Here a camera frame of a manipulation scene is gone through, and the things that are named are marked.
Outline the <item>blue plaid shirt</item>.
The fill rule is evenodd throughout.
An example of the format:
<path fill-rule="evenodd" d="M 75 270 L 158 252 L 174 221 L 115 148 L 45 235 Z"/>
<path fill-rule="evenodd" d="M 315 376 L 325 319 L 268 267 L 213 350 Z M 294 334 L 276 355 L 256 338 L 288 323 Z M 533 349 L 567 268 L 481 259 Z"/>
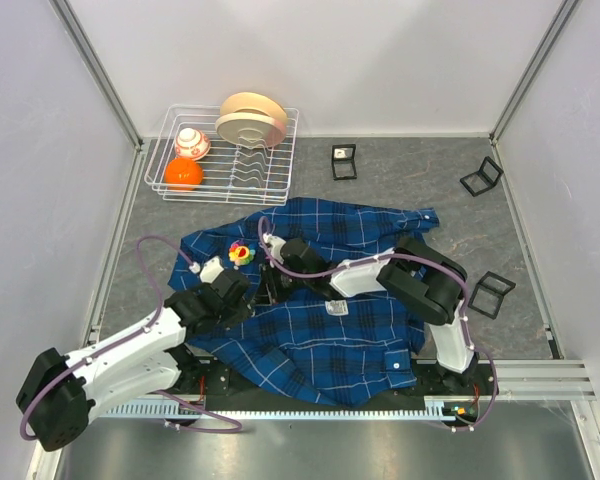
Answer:
<path fill-rule="evenodd" d="M 229 247 L 238 240 L 257 245 L 261 217 L 269 219 L 274 235 L 301 238 L 335 263 L 384 252 L 403 236 L 422 241 L 439 225 L 432 208 L 400 210 L 297 197 L 184 236 L 169 286 L 183 291 L 199 284 L 188 269 L 192 261 L 203 264 L 214 256 L 227 261 Z M 411 356 L 425 343 L 423 322 L 386 292 L 346 301 L 349 314 L 331 316 L 325 300 L 299 290 L 286 302 L 258 306 L 254 317 L 229 330 L 217 329 L 190 343 L 258 386 L 274 386 L 293 373 L 320 390 L 411 381 Z"/>

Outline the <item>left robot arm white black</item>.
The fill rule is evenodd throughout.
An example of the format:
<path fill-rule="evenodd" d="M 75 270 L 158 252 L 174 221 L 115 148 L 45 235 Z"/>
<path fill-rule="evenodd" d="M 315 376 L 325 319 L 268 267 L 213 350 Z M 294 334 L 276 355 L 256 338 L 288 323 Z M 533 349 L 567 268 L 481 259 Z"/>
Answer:
<path fill-rule="evenodd" d="M 188 393 L 208 373 L 192 339 L 226 330 L 251 314 L 250 282 L 236 270 L 172 294 L 147 318 L 91 346 L 40 353 L 16 397 L 21 436 L 47 452 L 73 442 L 98 417 L 140 396 Z"/>

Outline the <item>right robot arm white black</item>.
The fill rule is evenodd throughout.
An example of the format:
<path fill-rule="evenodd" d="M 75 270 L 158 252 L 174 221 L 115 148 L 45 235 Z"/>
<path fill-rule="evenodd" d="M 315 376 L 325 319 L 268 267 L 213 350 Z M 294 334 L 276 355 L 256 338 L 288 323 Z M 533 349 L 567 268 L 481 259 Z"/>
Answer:
<path fill-rule="evenodd" d="M 322 258 L 301 238 L 284 240 L 264 233 L 261 245 L 265 261 L 255 303 L 282 303 L 297 290 L 327 301 L 386 292 L 429 325 L 440 386 L 457 394 L 473 383 L 478 354 L 468 339 L 466 273 L 444 255 L 411 237 L 379 254 L 338 264 Z"/>

